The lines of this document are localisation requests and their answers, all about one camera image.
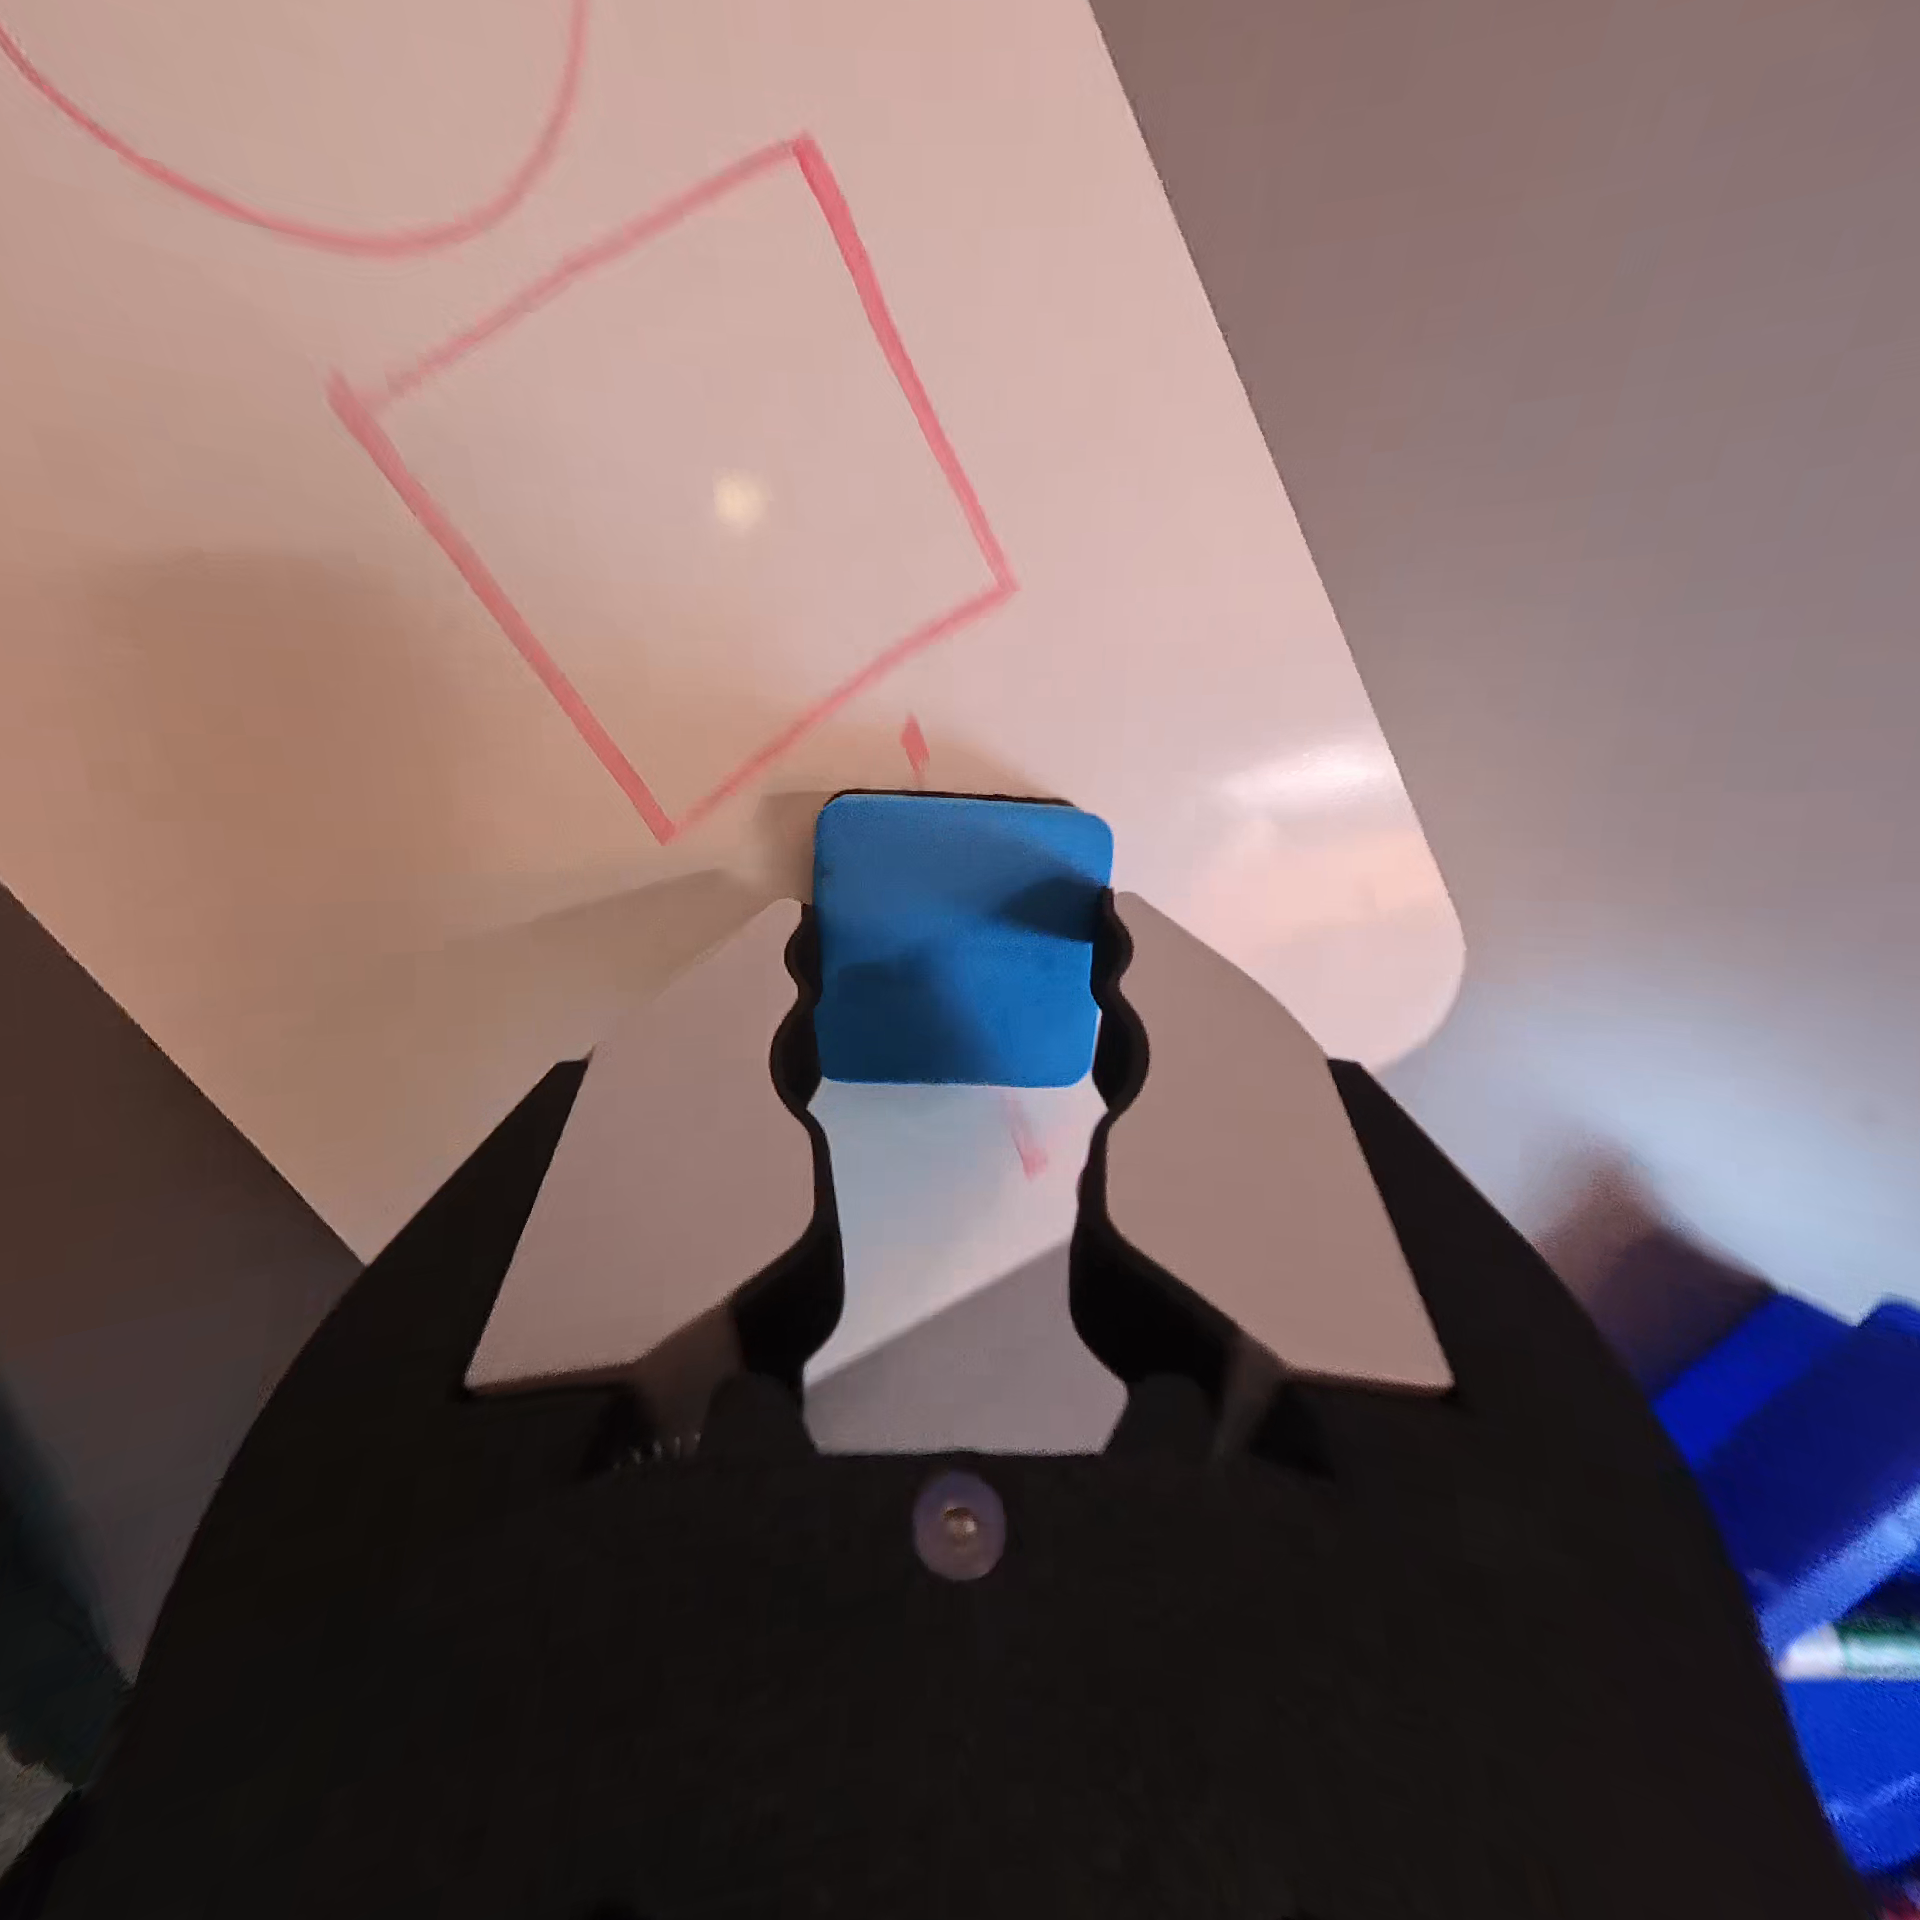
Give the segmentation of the blue plastic bin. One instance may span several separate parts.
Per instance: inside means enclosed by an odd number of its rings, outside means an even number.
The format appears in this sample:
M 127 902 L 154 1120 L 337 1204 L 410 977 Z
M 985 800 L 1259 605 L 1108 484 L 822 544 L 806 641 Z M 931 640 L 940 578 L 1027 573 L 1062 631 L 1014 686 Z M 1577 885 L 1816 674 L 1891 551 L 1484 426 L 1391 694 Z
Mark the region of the blue plastic bin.
M 1864 1873 L 1919 1853 L 1919 1682 L 1840 1677 L 1833 1622 L 1916 1610 L 1919 1308 L 1777 1296 L 1656 1393 L 1753 1601 L 1816 1793 Z

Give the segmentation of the blue whiteboard eraser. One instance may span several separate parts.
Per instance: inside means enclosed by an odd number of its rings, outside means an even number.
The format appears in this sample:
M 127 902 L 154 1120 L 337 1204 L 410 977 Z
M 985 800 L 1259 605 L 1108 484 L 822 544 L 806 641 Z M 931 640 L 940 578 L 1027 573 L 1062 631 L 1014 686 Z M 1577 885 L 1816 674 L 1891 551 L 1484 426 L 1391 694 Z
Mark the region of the blue whiteboard eraser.
M 1058 800 L 832 796 L 815 825 L 824 1078 L 1071 1088 L 1094 1069 L 1114 829 Z

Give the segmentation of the white whiteboard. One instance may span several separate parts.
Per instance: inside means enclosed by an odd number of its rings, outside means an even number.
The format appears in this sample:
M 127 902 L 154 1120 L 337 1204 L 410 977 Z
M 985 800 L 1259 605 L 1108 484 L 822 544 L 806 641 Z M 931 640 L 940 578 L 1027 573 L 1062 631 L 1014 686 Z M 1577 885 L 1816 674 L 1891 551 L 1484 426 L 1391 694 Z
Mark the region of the white whiteboard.
M 356 1255 L 912 783 L 1457 1004 L 1094 5 L 4 5 L 4 885 Z

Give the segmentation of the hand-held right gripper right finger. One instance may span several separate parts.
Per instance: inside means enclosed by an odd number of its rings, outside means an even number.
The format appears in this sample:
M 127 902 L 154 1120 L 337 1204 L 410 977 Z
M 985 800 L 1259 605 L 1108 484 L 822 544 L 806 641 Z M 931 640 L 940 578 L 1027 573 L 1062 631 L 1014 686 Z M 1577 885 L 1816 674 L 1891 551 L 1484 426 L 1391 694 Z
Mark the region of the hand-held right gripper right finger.
M 1310 1031 L 1136 894 L 1094 948 L 1103 1113 L 1073 1327 L 1124 1386 L 1112 1450 L 1322 1456 L 1305 1391 L 1444 1404 L 1457 1373 Z

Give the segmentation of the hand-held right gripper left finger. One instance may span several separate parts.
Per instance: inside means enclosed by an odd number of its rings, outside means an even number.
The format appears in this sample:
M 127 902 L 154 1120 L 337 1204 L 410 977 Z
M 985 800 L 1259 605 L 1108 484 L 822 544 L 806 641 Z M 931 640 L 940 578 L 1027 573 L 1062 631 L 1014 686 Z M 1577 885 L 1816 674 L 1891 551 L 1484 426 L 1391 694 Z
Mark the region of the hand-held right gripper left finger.
M 734 1376 L 799 1397 L 844 1312 L 819 992 L 812 911 L 762 910 L 595 1045 L 470 1391 L 604 1385 L 670 1450 Z

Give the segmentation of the black textured wrist pad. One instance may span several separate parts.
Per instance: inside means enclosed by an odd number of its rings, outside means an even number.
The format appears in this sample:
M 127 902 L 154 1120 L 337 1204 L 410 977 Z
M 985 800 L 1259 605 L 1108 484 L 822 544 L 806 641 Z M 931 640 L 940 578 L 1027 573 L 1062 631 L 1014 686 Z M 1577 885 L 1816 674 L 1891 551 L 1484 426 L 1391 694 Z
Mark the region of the black textured wrist pad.
M 91 1789 L 122 1733 L 130 1680 L 56 1461 L 3 1393 L 3 1733 L 25 1767 Z

